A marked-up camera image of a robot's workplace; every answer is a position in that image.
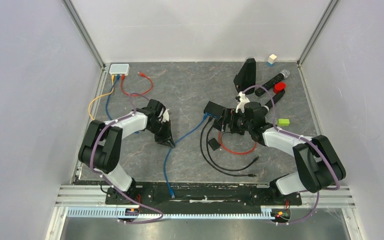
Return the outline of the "aluminium frame rail front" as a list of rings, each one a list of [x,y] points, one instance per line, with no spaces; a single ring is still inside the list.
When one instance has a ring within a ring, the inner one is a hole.
[[[134,204],[105,204],[106,196],[100,190],[99,186],[61,186],[55,206],[66,207],[68,217],[85,218],[119,218],[119,219],[155,219],[160,217],[159,213],[130,214],[128,209],[135,207]],[[331,192],[322,191],[319,196],[316,210],[332,209],[355,209],[356,205],[351,195],[334,196]],[[246,208],[242,213],[238,210],[229,209],[223,213],[220,207],[217,207],[216,213],[206,211],[204,213],[168,213],[163,210],[162,218],[165,219],[262,219],[273,220],[271,213],[275,210],[281,210],[281,206],[259,205],[254,210]]]

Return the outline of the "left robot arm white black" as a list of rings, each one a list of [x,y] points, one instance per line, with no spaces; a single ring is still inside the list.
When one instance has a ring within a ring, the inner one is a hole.
[[[122,141],[140,131],[154,134],[157,144],[175,147],[169,111],[160,101],[151,99],[147,106],[120,118],[91,121],[78,151],[78,160],[109,180],[118,189],[117,196],[125,204],[136,200],[137,191],[132,187],[134,179],[120,164]]]

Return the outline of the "black microphone silver head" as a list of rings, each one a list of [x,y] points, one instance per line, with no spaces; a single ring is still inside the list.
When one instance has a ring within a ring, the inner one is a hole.
[[[277,75],[275,75],[273,78],[271,78],[269,81],[267,81],[266,83],[264,83],[262,86],[266,89],[266,90],[270,90],[272,89],[276,84],[280,83],[281,81],[283,81],[284,79],[288,78],[288,76],[290,75],[290,72],[286,69],[284,70],[281,70],[280,73],[278,73]],[[256,88],[255,91],[254,91],[255,95],[260,97],[262,96],[265,91],[262,89],[262,88]]]

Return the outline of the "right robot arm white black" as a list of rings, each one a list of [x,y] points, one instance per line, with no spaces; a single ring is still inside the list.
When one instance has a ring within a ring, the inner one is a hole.
[[[268,111],[269,107],[258,102],[248,102],[236,110],[209,101],[203,112],[216,119],[219,131],[249,133],[254,142],[294,157],[297,171],[270,183],[268,196],[273,203],[282,204],[292,193],[337,189],[346,170],[330,140],[324,135],[302,136],[274,126],[266,121]]]

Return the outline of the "white blue block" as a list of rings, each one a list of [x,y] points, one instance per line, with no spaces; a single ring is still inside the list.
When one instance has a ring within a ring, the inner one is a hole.
[[[276,60],[277,60],[278,56],[275,55],[275,54],[271,54],[268,59],[267,59],[267,64],[269,66],[273,66],[275,63],[276,63]]]

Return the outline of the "black power adapter plug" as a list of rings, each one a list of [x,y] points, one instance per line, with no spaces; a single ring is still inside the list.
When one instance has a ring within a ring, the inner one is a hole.
[[[214,137],[208,140],[207,143],[213,151],[216,151],[221,147],[221,144]]]

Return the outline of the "green block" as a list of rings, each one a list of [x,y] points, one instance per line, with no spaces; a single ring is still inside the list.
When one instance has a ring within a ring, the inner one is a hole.
[[[286,127],[290,125],[290,120],[288,118],[279,118],[277,120],[277,125],[281,127]]]

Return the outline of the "red round cap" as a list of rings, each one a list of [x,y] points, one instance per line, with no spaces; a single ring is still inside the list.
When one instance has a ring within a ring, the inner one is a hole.
[[[284,82],[278,82],[273,87],[273,92],[275,94],[278,94],[282,92],[286,88],[286,84]]]

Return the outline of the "black network switch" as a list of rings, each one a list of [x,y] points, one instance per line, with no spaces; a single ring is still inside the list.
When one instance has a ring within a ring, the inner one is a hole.
[[[225,111],[226,111],[226,108],[224,106],[221,106],[215,102],[209,101],[205,106],[203,113],[215,119],[220,119],[223,117]]]

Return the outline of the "white network switch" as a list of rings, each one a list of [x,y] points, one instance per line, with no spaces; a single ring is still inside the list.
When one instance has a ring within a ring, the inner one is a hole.
[[[125,75],[127,76],[130,71],[130,65],[128,63],[114,63],[109,67],[108,73],[111,75]]]

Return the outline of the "black microphone lower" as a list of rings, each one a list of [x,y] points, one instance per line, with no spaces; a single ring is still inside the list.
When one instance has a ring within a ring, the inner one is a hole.
[[[265,105],[262,106],[262,109],[268,112],[284,96],[285,93],[285,90],[276,93],[272,100],[269,100]]]

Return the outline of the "black wedge shaped stand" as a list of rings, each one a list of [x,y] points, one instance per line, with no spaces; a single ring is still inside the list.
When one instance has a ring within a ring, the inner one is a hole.
[[[254,88],[251,88],[247,91],[245,91],[245,89],[256,84],[256,70],[256,60],[253,57],[248,57],[244,61],[241,69],[239,70],[238,74],[236,74],[233,80],[235,89],[238,93],[243,92],[246,95],[251,95],[254,93]]]

